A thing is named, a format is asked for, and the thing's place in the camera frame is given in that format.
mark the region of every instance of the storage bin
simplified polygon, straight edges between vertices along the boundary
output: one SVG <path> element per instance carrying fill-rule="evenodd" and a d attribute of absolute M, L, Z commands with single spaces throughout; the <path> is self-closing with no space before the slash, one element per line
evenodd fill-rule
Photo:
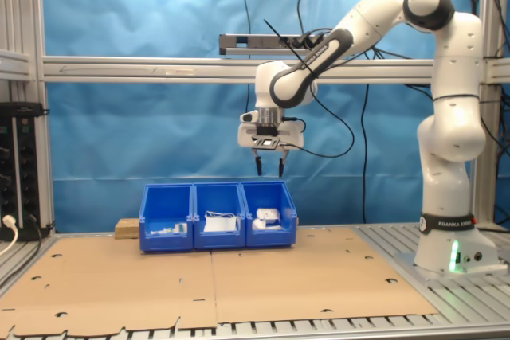
<path fill-rule="evenodd" d="M 145 252 L 193 248 L 193 186 L 147 185 L 139 215 L 140 249 Z"/>
<path fill-rule="evenodd" d="M 193 205 L 195 248 L 241 248 L 245 246 L 245 205 L 238 182 L 195 183 Z M 233 213 L 237 221 L 236 230 L 204 232 L 206 211 Z"/>
<path fill-rule="evenodd" d="M 283 181 L 241 182 L 246 207 L 246 246 L 292 246 L 296 243 L 297 213 L 287 185 Z M 281 229 L 253 230 L 257 209 L 278 209 Z"/>

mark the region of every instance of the cardboard sheet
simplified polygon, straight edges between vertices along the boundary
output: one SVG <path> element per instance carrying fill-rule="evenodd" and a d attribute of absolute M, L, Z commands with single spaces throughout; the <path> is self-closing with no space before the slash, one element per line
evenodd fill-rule
<path fill-rule="evenodd" d="M 397 283 L 388 283 L 387 279 Z M 137 240 L 59 240 L 0 299 L 0 338 L 90 337 L 221 322 L 436 313 L 350 229 L 294 248 L 143 255 Z"/>
<path fill-rule="evenodd" d="M 292 249 L 212 257 L 218 322 L 436 313 L 349 228 L 299 230 Z"/>
<path fill-rule="evenodd" d="M 0 338 L 216 326 L 210 253 L 142 255 L 137 240 L 59 240 L 0 299 Z"/>

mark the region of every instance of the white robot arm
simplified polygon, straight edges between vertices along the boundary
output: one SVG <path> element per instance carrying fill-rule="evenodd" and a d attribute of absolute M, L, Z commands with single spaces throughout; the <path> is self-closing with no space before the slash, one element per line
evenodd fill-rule
<path fill-rule="evenodd" d="M 474 226 L 465 162 L 485 145 L 478 99 L 482 28 L 475 15 L 458 13 L 450 0 L 362 0 L 305 58 L 292 67 L 271 61 L 257 68 L 256 111 L 241 116 L 238 142 L 257 150 L 283 152 L 304 144 L 302 125 L 288 121 L 284 109 L 307 104 L 317 92 L 315 79 L 332 63 L 367 51 L 399 23 L 433 33 L 436 52 L 431 92 L 434 115 L 418 128 L 423 171 L 422 237 L 415 263 L 439 275 L 494 272 L 494 244 Z"/>

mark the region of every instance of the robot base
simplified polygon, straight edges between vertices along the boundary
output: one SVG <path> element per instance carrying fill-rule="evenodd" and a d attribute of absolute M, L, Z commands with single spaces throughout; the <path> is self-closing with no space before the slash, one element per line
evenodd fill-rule
<path fill-rule="evenodd" d="M 495 244 L 478 229 L 433 230 L 420 237 L 416 256 L 400 254 L 397 263 L 425 284 L 463 276 L 501 276 L 508 265 L 500 260 Z"/>
<path fill-rule="evenodd" d="M 461 279 L 465 277 L 476 278 L 483 276 L 506 276 L 508 274 L 508 266 L 504 263 L 494 264 L 492 266 L 485 266 L 472 268 L 469 273 L 467 272 L 432 272 L 425 270 L 416 265 L 414 262 L 413 253 L 399 253 L 395 254 L 394 258 L 398 266 L 404 269 L 413 279 L 417 280 L 425 287 L 429 287 L 434 281 Z"/>

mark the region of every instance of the metal table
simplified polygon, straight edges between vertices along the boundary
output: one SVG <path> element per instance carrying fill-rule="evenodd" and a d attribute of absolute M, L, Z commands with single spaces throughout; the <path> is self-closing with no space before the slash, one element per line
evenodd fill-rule
<path fill-rule="evenodd" d="M 355 319 L 299 320 L 285 322 L 242 322 L 219 324 L 214 329 L 145 330 L 120 333 L 98 340 L 150 340 L 167 338 L 509 338 L 510 277 L 441 281 L 425 287 L 395 261 L 399 253 L 414 252 L 419 231 L 416 224 L 350 225 L 364 240 L 386 257 L 392 267 L 438 310 L 437 315 L 387 316 Z M 56 235 L 45 240 L 38 257 L 63 237 L 111 236 L 107 234 Z M 510 248 L 510 235 L 486 233 L 503 250 Z M 0 281 L 20 264 L 37 244 L 16 244 L 10 256 L 0 261 Z M 0 296 L 8 289 L 0 291 Z M 12 334 L 9 340 L 18 339 Z M 30 337 L 25 340 L 74 340 L 60 336 Z"/>

